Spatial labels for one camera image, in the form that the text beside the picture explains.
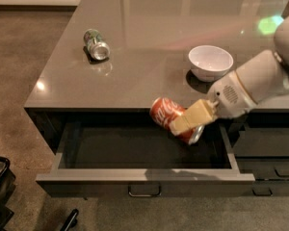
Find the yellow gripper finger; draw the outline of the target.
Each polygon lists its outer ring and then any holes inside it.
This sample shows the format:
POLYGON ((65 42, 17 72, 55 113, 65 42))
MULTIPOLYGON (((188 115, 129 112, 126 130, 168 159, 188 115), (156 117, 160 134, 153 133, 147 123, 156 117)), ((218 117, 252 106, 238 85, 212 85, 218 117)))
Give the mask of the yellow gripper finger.
POLYGON ((199 99, 170 123, 171 132, 178 136, 198 126, 212 123, 217 119, 217 105, 217 102, 199 99))

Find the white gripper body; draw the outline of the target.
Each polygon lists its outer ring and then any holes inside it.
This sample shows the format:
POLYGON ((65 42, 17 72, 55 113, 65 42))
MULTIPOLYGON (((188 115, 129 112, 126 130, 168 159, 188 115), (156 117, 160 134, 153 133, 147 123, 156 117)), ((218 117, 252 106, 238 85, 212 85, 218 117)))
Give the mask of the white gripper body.
POLYGON ((218 118, 239 117, 256 107, 235 71, 216 81, 209 89, 207 97, 215 105, 218 118))

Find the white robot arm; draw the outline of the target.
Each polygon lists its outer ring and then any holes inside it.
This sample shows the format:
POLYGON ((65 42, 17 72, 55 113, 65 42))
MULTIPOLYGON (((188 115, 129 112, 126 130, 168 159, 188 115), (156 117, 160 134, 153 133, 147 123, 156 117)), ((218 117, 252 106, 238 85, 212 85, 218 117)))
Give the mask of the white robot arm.
POLYGON ((274 51, 262 51, 216 81, 205 99, 170 123, 171 132, 179 136, 218 118, 239 117, 268 98, 288 94, 289 16, 277 27, 274 44, 274 51))

